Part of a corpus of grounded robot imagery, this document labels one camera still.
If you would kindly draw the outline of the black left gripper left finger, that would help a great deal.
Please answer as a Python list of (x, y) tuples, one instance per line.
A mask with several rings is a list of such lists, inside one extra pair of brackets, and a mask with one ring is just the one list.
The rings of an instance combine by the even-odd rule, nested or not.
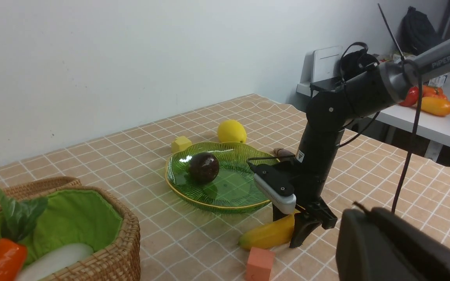
[(343, 212), (336, 247), (341, 281), (406, 281), (409, 270), (389, 241), (358, 209)]

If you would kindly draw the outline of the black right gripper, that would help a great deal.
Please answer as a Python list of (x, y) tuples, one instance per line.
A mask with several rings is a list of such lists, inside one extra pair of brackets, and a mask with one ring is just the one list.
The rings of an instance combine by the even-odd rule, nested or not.
[[(322, 199), (321, 193), (344, 131), (340, 129), (323, 133), (305, 129), (295, 157), (275, 164), (275, 168), (287, 176), (296, 196), (295, 212), (292, 213), (294, 226), (289, 243), (291, 249), (302, 246), (305, 239), (322, 223), (336, 223), (338, 220)], [(273, 222), (288, 216), (272, 205)]]

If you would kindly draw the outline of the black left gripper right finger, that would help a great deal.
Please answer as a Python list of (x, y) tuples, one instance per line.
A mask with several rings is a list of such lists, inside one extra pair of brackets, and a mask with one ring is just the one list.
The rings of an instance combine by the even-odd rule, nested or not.
[(372, 208), (370, 219), (425, 280), (450, 281), (450, 248), (385, 208)]

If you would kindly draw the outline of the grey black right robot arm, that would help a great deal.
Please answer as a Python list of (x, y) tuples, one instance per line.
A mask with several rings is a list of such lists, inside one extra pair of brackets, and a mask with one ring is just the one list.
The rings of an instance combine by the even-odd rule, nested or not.
[(273, 220), (299, 210), (289, 242), (300, 247), (316, 228), (334, 228), (337, 217), (321, 192), (340, 148), (344, 126), (405, 100), (409, 89), (450, 72), (450, 39), (413, 60), (372, 64), (364, 73), (325, 94), (317, 94), (306, 109), (307, 125), (291, 160), (261, 168), (257, 188), (275, 206)]

